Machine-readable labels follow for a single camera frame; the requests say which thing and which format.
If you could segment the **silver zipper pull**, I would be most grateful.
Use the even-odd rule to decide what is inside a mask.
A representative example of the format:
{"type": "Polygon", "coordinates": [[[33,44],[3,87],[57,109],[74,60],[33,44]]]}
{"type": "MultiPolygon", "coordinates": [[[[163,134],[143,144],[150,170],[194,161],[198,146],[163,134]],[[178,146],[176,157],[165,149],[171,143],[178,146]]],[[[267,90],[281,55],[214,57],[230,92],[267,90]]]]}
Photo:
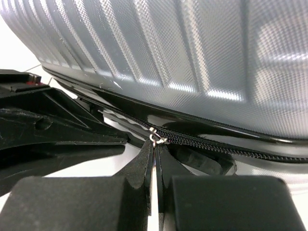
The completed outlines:
{"type": "Polygon", "coordinates": [[[149,136],[149,139],[150,141],[152,142],[152,146],[153,146],[153,169],[155,168],[156,166],[156,160],[155,160],[155,149],[158,145],[160,144],[163,144],[163,143],[167,143],[167,138],[165,137],[162,137],[161,135],[159,135],[157,133],[157,129],[153,128],[153,127],[150,127],[149,128],[149,131],[150,131],[150,136],[149,136]]]}

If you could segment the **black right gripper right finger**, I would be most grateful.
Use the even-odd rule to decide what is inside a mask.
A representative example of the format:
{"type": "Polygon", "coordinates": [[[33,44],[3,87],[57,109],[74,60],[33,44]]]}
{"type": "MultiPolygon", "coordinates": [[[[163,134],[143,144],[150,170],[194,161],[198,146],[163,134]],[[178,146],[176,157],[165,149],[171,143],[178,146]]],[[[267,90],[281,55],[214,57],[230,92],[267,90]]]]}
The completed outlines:
{"type": "Polygon", "coordinates": [[[303,231],[286,183],[272,176],[196,176],[155,147],[162,231],[303,231]]]}

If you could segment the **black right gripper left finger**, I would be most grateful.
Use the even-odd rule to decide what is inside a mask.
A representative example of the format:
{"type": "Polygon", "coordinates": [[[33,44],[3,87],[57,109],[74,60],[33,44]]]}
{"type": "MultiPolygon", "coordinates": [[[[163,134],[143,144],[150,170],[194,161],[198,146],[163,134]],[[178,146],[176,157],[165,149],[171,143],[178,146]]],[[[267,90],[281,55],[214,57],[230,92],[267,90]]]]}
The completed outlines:
{"type": "Polygon", "coordinates": [[[0,214],[3,231],[144,231],[153,146],[110,177],[24,178],[0,214]]]}

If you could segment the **grey hard-shell suitcase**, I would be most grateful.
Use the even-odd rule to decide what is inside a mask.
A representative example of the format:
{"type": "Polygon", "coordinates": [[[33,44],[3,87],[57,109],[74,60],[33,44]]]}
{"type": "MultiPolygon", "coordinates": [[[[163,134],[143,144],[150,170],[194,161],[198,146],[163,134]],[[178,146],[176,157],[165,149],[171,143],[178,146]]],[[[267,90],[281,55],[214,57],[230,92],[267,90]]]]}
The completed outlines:
{"type": "Polygon", "coordinates": [[[171,142],[264,158],[238,174],[308,191],[305,0],[3,0],[68,91],[171,142]]]}

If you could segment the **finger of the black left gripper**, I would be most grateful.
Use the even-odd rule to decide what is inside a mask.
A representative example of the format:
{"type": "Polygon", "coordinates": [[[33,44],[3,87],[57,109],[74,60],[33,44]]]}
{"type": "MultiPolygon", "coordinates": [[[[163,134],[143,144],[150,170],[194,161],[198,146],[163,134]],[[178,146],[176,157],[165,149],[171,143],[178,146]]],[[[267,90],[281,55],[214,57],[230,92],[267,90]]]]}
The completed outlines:
{"type": "Polygon", "coordinates": [[[120,153],[128,135],[63,91],[28,72],[0,72],[0,193],[22,178],[45,176],[120,153]]]}

